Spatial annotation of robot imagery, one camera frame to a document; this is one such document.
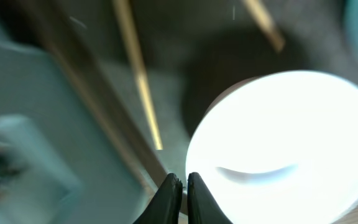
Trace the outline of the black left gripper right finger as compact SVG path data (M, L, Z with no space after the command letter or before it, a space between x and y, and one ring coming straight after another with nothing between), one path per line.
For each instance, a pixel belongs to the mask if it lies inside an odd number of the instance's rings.
M188 223L231 224L197 172L188 176Z

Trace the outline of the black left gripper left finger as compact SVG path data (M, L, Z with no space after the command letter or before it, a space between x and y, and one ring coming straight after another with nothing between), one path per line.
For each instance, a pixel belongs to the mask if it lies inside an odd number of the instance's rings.
M150 203L133 224L178 224L183 184L169 173Z

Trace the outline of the white pink bowl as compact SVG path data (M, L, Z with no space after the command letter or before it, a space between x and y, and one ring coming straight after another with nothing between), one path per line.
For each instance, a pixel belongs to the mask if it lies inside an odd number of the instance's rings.
M358 85L311 70L238 82L208 106L185 170L233 223L334 223L358 206Z

